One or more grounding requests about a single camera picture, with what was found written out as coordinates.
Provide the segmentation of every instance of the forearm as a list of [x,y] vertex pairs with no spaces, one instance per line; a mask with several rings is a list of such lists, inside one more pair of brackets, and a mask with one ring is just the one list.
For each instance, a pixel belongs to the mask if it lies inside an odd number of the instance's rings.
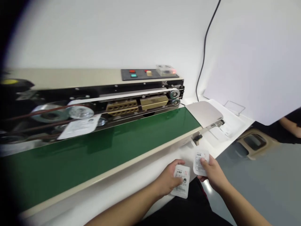
[[224,188],[220,195],[238,226],[270,226],[270,223],[231,184]]
[[285,128],[287,131],[289,131],[294,136],[301,138],[301,128],[298,127],[298,125],[290,120],[288,120],[286,117],[283,117],[279,120],[279,123],[282,125],[283,128]]
[[160,198],[161,197],[156,195],[152,184],[150,184],[130,197],[110,207],[106,211],[100,213],[86,225],[134,225],[145,216],[151,206]]

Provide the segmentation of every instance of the floor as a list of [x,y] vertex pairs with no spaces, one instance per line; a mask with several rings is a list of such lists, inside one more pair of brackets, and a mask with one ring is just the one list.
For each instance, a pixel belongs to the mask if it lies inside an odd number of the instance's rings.
[[[217,157],[230,183],[272,225],[300,225],[301,144],[281,144],[256,160],[246,155],[241,144],[234,143]],[[203,187],[212,210],[236,225],[219,194],[208,182]]]

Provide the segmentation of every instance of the pouch with label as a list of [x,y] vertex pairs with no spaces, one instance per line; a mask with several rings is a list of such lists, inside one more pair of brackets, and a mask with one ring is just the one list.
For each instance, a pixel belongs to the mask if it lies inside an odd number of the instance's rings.
[[173,176],[181,177],[183,179],[183,183],[175,187],[171,194],[186,199],[188,197],[190,167],[177,165]]
[[209,163],[209,151],[197,150],[193,162],[193,171],[196,175],[207,176],[206,170],[203,168],[200,159],[203,158]]

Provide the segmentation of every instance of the brass heating block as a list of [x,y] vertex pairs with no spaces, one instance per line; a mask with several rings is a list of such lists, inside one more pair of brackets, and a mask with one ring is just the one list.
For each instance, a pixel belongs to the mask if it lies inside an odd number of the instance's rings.
[[168,102],[166,95],[157,95],[152,97],[140,98],[142,110],[148,110],[156,107],[165,106]]
[[125,115],[138,111],[136,100],[121,100],[107,104],[106,112],[112,116]]

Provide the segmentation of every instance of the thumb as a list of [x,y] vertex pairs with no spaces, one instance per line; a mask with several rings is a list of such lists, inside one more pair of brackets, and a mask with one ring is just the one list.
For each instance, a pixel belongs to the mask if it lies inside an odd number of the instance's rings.
[[183,183],[183,179],[181,177],[174,177],[172,180],[172,186],[177,187]]
[[209,168],[208,162],[204,158],[201,158],[200,161],[204,169],[207,170]]

